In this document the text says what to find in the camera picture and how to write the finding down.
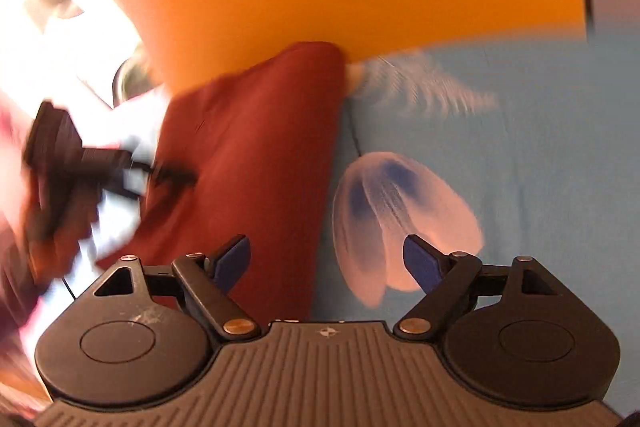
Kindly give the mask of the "dark red knit sweater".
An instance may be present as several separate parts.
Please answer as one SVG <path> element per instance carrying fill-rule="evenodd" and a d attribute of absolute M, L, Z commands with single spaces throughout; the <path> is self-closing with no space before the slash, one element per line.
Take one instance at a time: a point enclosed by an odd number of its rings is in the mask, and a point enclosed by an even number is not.
<path fill-rule="evenodd" d="M 250 240 L 232 298 L 260 324 L 306 320 L 346 91 L 345 57 L 296 43 L 244 72 L 177 95 L 156 159 L 192 170 L 191 186 L 151 183 L 119 254 L 168 265 Z"/>

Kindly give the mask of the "blue floral bed sheet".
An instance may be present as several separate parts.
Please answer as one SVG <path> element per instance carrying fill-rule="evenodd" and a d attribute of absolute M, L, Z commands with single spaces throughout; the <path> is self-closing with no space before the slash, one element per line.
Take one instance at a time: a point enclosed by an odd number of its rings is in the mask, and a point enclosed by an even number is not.
<path fill-rule="evenodd" d="M 395 322 L 418 234 L 488 265 L 532 256 L 613 329 L 608 403 L 639 407 L 639 35 L 370 58 L 341 115 L 311 315 Z"/>

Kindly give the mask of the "window with round decorations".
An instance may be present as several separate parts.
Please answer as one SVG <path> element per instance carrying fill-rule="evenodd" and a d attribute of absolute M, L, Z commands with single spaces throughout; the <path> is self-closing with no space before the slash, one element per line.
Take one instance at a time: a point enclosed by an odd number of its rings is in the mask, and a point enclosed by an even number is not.
<path fill-rule="evenodd" d="M 140 39 L 113 0 L 1 0 L 1 96 L 113 109 L 119 67 Z"/>

